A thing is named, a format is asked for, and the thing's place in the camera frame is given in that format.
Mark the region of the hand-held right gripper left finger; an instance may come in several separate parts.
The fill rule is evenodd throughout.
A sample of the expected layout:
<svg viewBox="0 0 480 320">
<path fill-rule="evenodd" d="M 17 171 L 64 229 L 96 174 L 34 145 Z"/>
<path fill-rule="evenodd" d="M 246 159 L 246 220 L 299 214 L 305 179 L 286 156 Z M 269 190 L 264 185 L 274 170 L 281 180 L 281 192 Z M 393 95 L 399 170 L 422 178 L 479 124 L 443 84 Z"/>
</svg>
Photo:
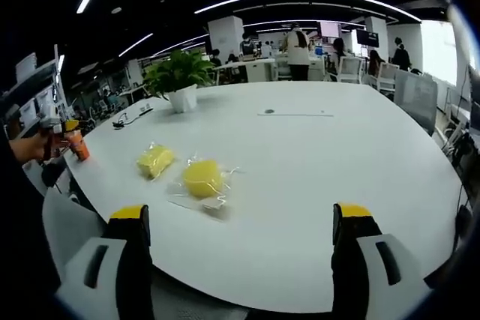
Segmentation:
<svg viewBox="0 0 480 320">
<path fill-rule="evenodd" d="M 73 319 L 153 319 L 149 207 L 116 211 L 67 263 L 56 300 Z"/>
</svg>

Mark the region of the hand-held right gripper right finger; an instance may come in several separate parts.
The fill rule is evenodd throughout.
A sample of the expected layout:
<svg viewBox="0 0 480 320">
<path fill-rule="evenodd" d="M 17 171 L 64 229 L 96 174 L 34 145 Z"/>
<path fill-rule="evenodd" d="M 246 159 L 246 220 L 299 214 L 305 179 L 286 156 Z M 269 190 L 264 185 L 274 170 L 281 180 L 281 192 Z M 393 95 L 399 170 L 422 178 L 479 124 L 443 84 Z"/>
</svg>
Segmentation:
<svg viewBox="0 0 480 320">
<path fill-rule="evenodd" d="M 333 205 L 333 319 L 405 319 L 430 289 L 413 254 L 368 209 Z"/>
</svg>

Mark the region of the person's left hand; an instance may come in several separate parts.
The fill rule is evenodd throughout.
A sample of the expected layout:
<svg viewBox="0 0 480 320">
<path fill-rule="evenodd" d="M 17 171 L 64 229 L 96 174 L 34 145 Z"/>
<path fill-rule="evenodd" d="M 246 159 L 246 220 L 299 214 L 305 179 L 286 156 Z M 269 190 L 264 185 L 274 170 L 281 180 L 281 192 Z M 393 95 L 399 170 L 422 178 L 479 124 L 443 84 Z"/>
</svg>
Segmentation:
<svg viewBox="0 0 480 320">
<path fill-rule="evenodd" d="M 48 137 L 38 133 L 29 138 L 10 140 L 9 145 L 15 158 L 24 164 L 31 160 L 43 159 L 48 140 Z"/>
</svg>

